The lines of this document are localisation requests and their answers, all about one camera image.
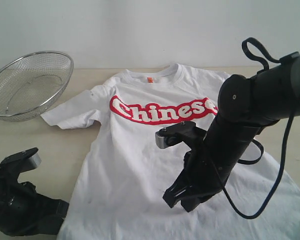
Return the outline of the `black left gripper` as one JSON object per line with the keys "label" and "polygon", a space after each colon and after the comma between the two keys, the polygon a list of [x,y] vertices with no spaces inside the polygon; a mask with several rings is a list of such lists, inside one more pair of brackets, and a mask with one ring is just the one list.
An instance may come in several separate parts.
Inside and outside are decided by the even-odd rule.
{"label": "black left gripper", "polygon": [[10,237],[56,236],[69,203],[39,194],[30,182],[0,191],[0,232]]}

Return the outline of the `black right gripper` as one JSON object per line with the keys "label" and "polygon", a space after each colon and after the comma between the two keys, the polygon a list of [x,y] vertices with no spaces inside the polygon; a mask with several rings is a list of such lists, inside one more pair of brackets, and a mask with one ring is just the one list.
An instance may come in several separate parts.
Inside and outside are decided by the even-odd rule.
{"label": "black right gripper", "polygon": [[222,190],[218,177],[227,180],[229,169],[230,154],[225,150],[189,150],[181,173],[164,192],[163,200],[170,208],[181,203],[189,213]]}

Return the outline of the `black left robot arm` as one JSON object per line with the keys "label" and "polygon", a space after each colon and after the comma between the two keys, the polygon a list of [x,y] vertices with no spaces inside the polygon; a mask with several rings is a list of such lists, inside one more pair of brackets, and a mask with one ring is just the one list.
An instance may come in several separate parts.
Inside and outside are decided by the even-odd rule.
{"label": "black left robot arm", "polygon": [[10,237],[57,235],[69,203],[36,192],[31,182],[19,183],[23,164],[0,163],[0,232]]}

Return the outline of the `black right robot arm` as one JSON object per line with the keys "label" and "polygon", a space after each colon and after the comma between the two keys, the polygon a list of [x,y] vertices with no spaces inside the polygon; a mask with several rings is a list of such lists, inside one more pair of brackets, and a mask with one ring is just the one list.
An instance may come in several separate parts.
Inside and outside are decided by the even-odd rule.
{"label": "black right robot arm", "polygon": [[164,192],[169,207],[177,203],[191,212],[224,192],[226,182],[254,137],[279,120],[300,116],[300,54],[284,56],[279,65],[251,78],[231,75],[218,94],[218,113],[208,130],[183,121],[156,132],[165,149],[185,143],[183,169]]}

